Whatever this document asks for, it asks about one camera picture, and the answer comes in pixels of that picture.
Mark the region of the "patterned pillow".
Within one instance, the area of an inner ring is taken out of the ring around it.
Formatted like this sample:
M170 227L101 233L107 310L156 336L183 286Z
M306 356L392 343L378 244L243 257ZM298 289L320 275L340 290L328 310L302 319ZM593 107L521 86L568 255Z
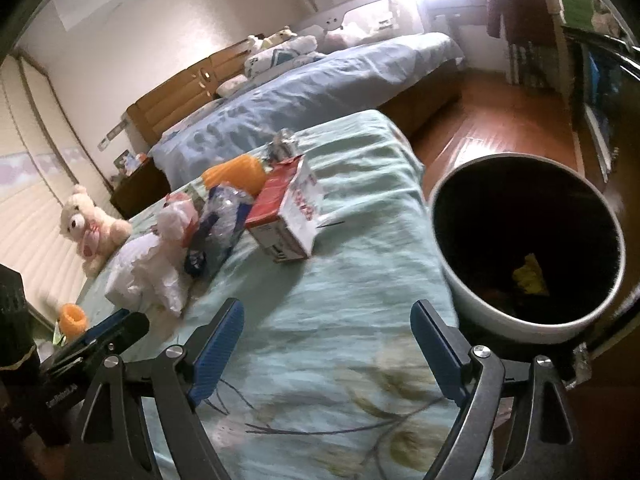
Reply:
M315 36L296 36L249 56L244 63L244 75L255 78L267 70L312 53L317 47Z

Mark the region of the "red and white plastic bag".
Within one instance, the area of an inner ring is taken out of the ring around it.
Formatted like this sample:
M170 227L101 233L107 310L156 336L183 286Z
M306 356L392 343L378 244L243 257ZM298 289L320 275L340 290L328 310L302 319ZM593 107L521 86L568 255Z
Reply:
M165 197L163 208L156 216L156 234L167 243L186 248L200 224L200 215L193 200L185 192Z

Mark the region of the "orange ribbed foam sleeve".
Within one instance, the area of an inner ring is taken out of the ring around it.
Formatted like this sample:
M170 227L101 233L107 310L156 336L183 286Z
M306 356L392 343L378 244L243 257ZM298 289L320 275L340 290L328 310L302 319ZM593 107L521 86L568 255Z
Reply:
M211 166L202 173L201 178L208 190L224 184L257 197L267 181L267 173L258 158L242 154L228 162Z

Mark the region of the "plush toy on bed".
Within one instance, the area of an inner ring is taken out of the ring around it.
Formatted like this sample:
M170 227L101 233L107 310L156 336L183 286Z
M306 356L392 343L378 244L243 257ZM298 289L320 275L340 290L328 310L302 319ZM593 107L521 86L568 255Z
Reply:
M285 26L285 28L280 29L278 32L275 32L270 36L250 35L246 38L248 43L248 52L255 54L263 50L268 50L296 37L296 33L292 32L288 26Z

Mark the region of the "white teddy bear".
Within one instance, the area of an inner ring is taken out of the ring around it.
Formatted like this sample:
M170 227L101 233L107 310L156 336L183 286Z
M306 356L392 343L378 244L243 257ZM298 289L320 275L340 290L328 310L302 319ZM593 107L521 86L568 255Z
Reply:
M87 189L75 184L61 211L60 233L76 244L82 270L88 278L95 278L111 255L126 243L132 225L96 206Z

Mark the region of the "small orange cup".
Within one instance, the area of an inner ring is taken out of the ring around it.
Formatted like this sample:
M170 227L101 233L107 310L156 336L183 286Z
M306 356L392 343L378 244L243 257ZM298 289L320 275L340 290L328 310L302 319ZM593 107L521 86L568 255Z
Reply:
M87 315L78 304L63 304L58 316L58 327L68 340L75 340L87 331Z

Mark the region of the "wooden nightstand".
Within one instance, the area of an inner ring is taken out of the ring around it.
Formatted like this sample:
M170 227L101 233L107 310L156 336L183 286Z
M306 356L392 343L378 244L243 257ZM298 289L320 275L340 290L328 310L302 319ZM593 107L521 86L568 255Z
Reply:
M130 219L169 193L165 174L149 158L116 186L111 204L122 218Z

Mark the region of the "red and white carton box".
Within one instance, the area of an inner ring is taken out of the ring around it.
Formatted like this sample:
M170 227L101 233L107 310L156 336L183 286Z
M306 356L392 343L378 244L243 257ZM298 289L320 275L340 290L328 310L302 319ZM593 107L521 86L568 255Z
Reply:
M304 155L279 162L245 221L274 262L308 259L314 248L324 189Z

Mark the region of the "blue clear plastic wrapper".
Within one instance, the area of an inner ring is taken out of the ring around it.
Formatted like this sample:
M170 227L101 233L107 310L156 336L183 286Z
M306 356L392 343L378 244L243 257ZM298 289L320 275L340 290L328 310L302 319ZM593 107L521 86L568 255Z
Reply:
M228 184L209 190L184 259L186 274L210 280L218 273L240 239L253 204L253 196Z

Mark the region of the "blue quilt on bed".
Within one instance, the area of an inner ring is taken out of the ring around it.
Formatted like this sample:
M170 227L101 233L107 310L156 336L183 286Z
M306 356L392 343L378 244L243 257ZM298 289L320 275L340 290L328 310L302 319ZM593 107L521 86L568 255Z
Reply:
M277 131L302 131L363 110L379 110L411 136L458 96L462 58L441 32L336 51L242 89L194 125L163 134L150 156L171 188L180 188Z

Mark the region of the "crumpled silver foil wrapper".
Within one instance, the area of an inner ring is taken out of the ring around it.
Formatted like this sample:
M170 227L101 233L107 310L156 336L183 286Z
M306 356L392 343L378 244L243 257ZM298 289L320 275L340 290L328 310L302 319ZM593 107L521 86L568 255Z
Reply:
M294 133L288 129L276 132L266 147L266 159L273 165L300 154Z

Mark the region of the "white paper bag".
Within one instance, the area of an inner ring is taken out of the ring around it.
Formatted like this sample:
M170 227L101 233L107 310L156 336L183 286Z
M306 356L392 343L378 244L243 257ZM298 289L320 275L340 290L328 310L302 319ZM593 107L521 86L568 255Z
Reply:
M183 270L186 250L153 232L130 240L114 258L105 298L127 310L162 306L176 318L189 298L191 279Z

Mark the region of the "green floral bed sheet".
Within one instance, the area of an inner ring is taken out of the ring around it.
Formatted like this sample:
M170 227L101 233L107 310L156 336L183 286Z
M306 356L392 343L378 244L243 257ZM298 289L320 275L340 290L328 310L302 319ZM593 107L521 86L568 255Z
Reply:
M182 344L228 298L242 336L198 416L235 479L420 479L457 417L410 330L429 301L457 321L423 167L376 110L299 131L324 191L310 258L276 263L249 235L173 316L148 307L131 361Z

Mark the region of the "black glossy cabinet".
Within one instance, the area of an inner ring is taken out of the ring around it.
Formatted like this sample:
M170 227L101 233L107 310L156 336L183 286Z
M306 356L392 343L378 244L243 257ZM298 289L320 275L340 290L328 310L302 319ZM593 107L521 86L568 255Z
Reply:
M639 189L639 47L565 26L573 62L573 125L585 173L600 191Z

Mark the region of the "grey crib rail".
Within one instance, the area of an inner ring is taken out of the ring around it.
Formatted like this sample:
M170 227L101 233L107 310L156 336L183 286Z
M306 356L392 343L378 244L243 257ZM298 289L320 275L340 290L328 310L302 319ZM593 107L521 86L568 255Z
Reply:
M410 0L347 0L290 29L298 36L314 36L317 50L324 54L424 32L418 8Z

